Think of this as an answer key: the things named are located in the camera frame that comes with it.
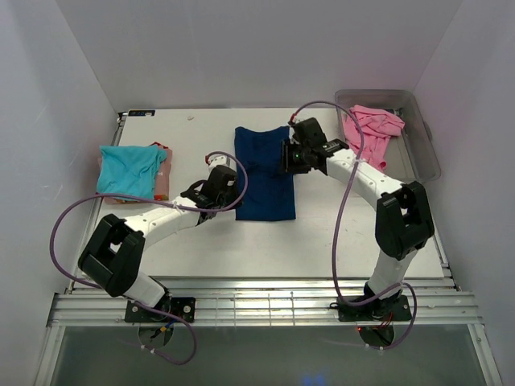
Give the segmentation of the navy blue t shirt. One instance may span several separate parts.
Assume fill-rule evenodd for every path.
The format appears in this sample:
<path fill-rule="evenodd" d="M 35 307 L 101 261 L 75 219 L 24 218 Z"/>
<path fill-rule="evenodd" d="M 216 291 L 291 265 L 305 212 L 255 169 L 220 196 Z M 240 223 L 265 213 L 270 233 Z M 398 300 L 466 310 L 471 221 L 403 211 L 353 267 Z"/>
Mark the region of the navy blue t shirt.
<path fill-rule="evenodd" d="M 247 188 L 243 204 L 236 209 L 237 220 L 296 219 L 293 175 L 281 171 L 282 143 L 289 134 L 287 126 L 264 132 L 235 129 L 235 155 L 243 165 L 237 170 L 238 188 Z"/>

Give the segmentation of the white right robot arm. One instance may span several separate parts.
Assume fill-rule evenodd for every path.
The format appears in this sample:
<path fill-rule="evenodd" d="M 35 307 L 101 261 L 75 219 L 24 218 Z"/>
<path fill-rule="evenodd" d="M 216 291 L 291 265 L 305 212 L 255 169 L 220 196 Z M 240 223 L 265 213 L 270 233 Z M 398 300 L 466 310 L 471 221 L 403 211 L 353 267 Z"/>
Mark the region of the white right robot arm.
<path fill-rule="evenodd" d="M 345 197 L 355 192 L 375 211 L 379 255 L 373 274 L 361 297 L 349 299 L 339 294 L 337 305 L 341 310 L 382 319 L 401 297 L 411 261 L 435 234 L 426 190 L 419 182 L 403 183 L 383 174 L 362 161 L 344 141 L 329 141 L 313 117 L 289 125 L 293 135 L 282 142 L 283 171 L 296 175 L 318 170 L 346 183 Z"/>

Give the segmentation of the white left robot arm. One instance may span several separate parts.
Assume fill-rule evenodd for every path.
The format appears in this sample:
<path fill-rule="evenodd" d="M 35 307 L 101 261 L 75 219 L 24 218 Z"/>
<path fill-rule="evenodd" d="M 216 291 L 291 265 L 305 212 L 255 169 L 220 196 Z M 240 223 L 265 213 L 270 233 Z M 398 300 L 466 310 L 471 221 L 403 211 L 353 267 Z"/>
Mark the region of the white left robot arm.
<path fill-rule="evenodd" d="M 80 255 L 79 268 L 110 296 L 140 302 L 151 320 L 162 321 L 171 303 L 165 287 L 140 269 L 145 249 L 210 220 L 216 215 L 214 209 L 236 198 L 237 172 L 225 165 L 214 166 L 206 180 L 191 185 L 170 207 L 127 218 L 102 217 Z"/>

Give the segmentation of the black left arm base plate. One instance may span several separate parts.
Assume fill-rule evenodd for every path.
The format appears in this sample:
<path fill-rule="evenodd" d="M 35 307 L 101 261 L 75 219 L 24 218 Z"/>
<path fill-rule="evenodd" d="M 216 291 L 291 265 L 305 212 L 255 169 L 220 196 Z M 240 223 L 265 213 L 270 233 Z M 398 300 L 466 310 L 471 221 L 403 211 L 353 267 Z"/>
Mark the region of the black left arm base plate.
<path fill-rule="evenodd" d="M 194 297 L 165 297 L 162 299 L 153 311 L 128 301 L 126 304 L 126 312 L 124 316 L 125 322 L 132 323 L 168 323 L 174 322 L 173 318 L 169 318 L 163 313 L 173 314 L 186 322 L 195 321 L 196 298 Z"/>

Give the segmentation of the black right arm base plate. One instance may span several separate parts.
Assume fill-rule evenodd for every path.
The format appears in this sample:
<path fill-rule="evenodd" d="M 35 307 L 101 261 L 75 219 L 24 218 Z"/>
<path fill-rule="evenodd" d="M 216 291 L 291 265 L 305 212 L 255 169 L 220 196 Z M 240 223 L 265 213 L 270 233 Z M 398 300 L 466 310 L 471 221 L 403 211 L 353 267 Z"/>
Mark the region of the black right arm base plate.
<path fill-rule="evenodd" d="M 412 313 L 405 295 L 394 299 L 375 300 L 364 306 L 348 306 L 337 301 L 329 305 L 331 310 L 337 311 L 340 322 L 408 322 Z"/>

